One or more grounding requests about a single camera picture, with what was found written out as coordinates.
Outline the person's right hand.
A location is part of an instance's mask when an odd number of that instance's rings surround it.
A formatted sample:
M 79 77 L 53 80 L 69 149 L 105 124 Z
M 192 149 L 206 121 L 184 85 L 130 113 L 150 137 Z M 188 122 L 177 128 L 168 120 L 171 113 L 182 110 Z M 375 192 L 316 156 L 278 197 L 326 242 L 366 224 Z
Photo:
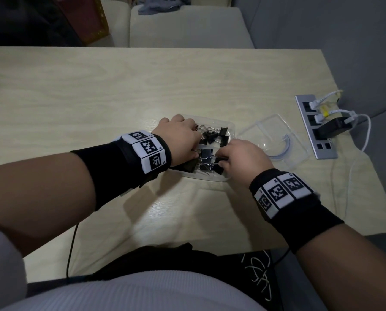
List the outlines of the person's right hand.
M 231 142 L 235 142 L 234 169 L 225 171 L 235 182 L 249 187 L 259 174 L 274 168 L 269 157 L 257 145 L 241 139 Z

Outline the black binder clip silver handles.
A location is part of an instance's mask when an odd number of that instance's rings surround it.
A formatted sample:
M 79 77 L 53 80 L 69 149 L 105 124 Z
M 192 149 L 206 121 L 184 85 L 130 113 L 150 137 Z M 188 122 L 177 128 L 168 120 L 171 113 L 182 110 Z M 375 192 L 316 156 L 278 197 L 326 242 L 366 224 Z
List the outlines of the black binder clip silver handles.
M 213 149 L 212 148 L 201 148 L 199 152 L 199 163 L 198 166 L 208 166 L 213 165 Z

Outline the person's left forearm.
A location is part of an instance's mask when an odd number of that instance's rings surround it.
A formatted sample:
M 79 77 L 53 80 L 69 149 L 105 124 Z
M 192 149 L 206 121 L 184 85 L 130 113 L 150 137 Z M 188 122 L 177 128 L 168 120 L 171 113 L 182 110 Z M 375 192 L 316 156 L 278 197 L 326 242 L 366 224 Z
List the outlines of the person's left forearm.
M 96 192 L 74 153 L 0 165 L 0 231 L 26 257 L 91 215 Z

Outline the person's right forearm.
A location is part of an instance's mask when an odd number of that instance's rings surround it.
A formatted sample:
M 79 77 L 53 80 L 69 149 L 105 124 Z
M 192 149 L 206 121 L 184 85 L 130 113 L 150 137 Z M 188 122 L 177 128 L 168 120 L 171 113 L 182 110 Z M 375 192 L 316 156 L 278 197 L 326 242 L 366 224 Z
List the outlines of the person's right forearm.
M 386 253 L 351 227 L 321 233 L 296 257 L 329 311 L 386 311 Z

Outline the pile of black binder clips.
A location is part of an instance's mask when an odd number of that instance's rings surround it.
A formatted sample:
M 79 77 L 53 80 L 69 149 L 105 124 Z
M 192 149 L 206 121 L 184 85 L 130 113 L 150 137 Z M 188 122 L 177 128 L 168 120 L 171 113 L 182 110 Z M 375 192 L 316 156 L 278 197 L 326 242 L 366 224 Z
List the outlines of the pile of black binder clips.
M 196 131 L 201 134 L 199 145 L 221 148 L 227 146 L 231 140 L 227 127 L 214 128 L 208 125 L 196 125 Z

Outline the clear plastic container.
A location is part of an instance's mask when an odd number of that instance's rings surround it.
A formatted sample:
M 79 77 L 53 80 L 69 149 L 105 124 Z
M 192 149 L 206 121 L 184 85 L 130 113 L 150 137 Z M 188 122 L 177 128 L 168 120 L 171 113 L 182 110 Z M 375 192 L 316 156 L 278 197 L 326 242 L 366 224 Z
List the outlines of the clear plastic container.
M 220 119 L 207 118 L 203 116 L 196 116 L 190 114 L 182 114 L 185 119 L 192 118 L 196 125 L 208 125 L 214 128 L 227 127 L 231 139 L 235 138 L 236 126 L 234 123 L 230 121 L 224 121 Z M 213 149 L 213 162 L 215 160 L 215 153 L 220 149 L 216 146 L 203 146 L 198 145 L 196 151 L 199 153 L 201 148 L 212 148 Z M 219 175 L 211 170 L 211 167 L 208 166 L 198 166 L 199 158 L 196 160 L 192 160 L 183 165 L 179 165 L 176 167 L 172 167 L 169 169 L 171 172 L 180 173 L 183 177 L 189 177 L 193 179 L 200 179 L 205 181 L 213 181 L 213 182 L 226 182 L 228 177 L 226 172 L 223 175 Z

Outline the clear plastic lid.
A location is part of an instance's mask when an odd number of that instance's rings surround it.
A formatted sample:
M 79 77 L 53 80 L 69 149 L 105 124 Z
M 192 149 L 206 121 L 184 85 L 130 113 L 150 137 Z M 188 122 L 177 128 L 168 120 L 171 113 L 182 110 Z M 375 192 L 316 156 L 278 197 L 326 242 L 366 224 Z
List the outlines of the clear plastic lid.
M 283 118 L 274 114 L 240 131 L 236 138 L 252 142 L 269 157 L 274 167 L 291 171 L 308 161 L 310 153 Z

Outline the black wristband with marker tags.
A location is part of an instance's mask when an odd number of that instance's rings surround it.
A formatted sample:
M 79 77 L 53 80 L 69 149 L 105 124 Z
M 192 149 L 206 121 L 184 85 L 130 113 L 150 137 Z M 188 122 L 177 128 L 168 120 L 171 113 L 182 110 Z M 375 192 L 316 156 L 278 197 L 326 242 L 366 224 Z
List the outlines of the black wristband with marker tags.
M 156 179 L 171 165 L 171 152 L 165 141 L 145 130 L 71 153 L 84 162 L 90 173 L 96 194 L 95 211 L 119 195 Z
M 264 220 L 283 236 L 293 254 L 316 236 L 344 224 L 295 173 L 266 170 L 254 178 L 249 190 Z

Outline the silver power strip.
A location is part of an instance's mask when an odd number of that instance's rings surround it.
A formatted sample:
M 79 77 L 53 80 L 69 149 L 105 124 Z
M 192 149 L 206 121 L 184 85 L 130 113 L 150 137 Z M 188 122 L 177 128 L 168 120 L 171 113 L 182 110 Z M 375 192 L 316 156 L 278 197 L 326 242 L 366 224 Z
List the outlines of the silver power strip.
M 305 129 L 310 140 L 311 147 L 314 151 L 315 158 L 318 160 L 328 160 L 338 158 L 337 150 L 333 146 L 331 139 L 318 139 L 316 129 L 320 123 L 315 121 L 315 115 L 321 114 L 319 109 L 312 110 L 310 103 L 316 99 L 314 94 L 297 94 L 295 101 L 299 108 Z

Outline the person's black trousers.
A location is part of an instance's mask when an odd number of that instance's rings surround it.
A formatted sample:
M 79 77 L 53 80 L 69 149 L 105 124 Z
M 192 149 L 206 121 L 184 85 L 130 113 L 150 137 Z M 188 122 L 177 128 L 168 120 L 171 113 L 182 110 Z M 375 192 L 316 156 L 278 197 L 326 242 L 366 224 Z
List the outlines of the person's black trousers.
M 67 272 L 66 278 L 29 283 L 26 297 L 68 284 L 112 280 L 137 272 L 177 270 L 216 278 L 249 295 L 268 311 L 285 311 L 275 276 L 275 263 L 271 259 L 269 250 L 216 256 L 194 250 L 190 243 L 175 248 L 144 246 L 118 257 L 92 274 L 70 277 Z

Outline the large beige sofa cushion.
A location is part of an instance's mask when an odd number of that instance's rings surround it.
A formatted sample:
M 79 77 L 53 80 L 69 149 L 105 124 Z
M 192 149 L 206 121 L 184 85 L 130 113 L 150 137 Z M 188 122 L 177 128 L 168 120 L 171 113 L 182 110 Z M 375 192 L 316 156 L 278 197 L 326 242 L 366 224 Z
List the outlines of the large beige sofa cushion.
M 254 48 L 239 8 L 191 5 L 139 15 L 140 7 L 131 10 L 129 47 Z

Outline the person's white ribbed shirt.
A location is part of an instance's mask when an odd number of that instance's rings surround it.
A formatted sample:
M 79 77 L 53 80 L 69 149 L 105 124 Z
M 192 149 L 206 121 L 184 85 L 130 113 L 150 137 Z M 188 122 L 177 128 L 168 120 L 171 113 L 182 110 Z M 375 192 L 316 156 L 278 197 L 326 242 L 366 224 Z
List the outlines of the person's white ribbed shirt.
M 213 277 L 149 271 L 59 287 L 26 298 L 23 258 L 0 231 L 0 311 L 266 311 Z

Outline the narrow beige sofa cushion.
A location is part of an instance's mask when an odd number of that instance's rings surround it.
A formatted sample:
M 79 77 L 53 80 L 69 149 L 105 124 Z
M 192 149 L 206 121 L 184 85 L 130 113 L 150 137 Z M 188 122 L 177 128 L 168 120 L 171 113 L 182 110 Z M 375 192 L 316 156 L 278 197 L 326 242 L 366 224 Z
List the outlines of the narrow beige sofa cushion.
M 110 34 L 88 47 L 129 47 L 130 38 L 130 6 L 122 1 L 101 0 Z

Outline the grey cloth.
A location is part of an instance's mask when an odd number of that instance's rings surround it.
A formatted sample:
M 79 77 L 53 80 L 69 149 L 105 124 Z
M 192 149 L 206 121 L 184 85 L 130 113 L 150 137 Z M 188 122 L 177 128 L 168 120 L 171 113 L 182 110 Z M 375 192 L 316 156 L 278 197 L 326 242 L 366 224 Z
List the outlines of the grey cloth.
M 191 0 L 138 0 L 141 7 L 139 15 L 155 15 L 180 10 L 182 6 L 190 6 Z

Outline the red bag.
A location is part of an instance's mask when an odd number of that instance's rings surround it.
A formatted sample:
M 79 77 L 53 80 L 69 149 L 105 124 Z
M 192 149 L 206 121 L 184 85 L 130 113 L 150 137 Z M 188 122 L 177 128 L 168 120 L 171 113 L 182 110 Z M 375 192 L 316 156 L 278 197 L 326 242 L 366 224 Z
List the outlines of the red bag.
M 109 36 L 101 0 L 53 0 L 85 46 Z

